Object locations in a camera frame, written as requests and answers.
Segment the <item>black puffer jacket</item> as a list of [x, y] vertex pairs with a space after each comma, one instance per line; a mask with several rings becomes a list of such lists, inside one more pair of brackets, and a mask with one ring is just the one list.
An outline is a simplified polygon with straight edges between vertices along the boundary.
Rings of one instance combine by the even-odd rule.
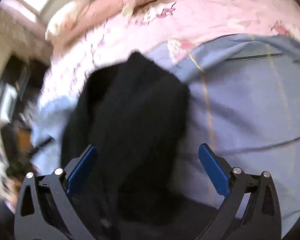
[[97, 157], [72, 205], [98, 239], [195, 239], [214, 208], [175, 192], [189, 89], [140, 53], [87, 79], [62, 139], [61, 165]]

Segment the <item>dark wooden side furniture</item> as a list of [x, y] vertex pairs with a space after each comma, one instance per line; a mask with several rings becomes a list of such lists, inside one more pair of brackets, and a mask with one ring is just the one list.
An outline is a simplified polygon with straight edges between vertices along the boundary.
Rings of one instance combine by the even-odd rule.
[[31, 58], [25, 62], [12, 54], [0, 76], [0, 135], [9, 178], [21, 178], [34, 168], [30, 160], [53, 141], [47, 135], [31, 142], [32, 117], [48, 66]]

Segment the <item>pink floral bed sheet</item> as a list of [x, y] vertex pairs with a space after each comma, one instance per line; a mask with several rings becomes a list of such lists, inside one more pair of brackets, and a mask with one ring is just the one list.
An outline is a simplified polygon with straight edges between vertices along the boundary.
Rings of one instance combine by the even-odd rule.
[[199, 27], [201, 31], [207, 31], [213, 27], [230, 27], [231, 21], [238, 18], [259, 20], [263, 33], [248, 35], [284, 35], [300, 42], [300, 7], [294, 0], [185, 0], [177, 1], [174, 7], [171, 16], [154, 20], [131, 35], [128, 24], [132, 16], [118, 14], [104, 25], [89, 30], [66, 54], [53, 55], [51, 67], [44, 76], [39, 105], [64, 96], [78, 96], [91, 72], [124, 61], [136, 50], [147, 53], [163, 44], [171, 60], [177, 62], [193, 49], [180, 49], [180, 42], [176, 40], [162, 41], [151, 47], [148, 32], [159, 24], [177, 27], [185, 19], [190, 21], [191, 29]]

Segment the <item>light blue plaid sheet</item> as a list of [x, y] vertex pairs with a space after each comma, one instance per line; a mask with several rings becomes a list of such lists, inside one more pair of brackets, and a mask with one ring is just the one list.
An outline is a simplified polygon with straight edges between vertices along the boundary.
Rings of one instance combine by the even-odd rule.
[[169, 224], [124, 222], [123, 239], [195, 239], [206, 227], [223, 197], [198, 160], [204, 142], [230, 165], [271, 174], [282, 237], [300, 239], [300, 42], [238, 34], [181, 54], [166, 41], [146, 56], [189, 84], [187, 130], [172, 179], [184, 199]]

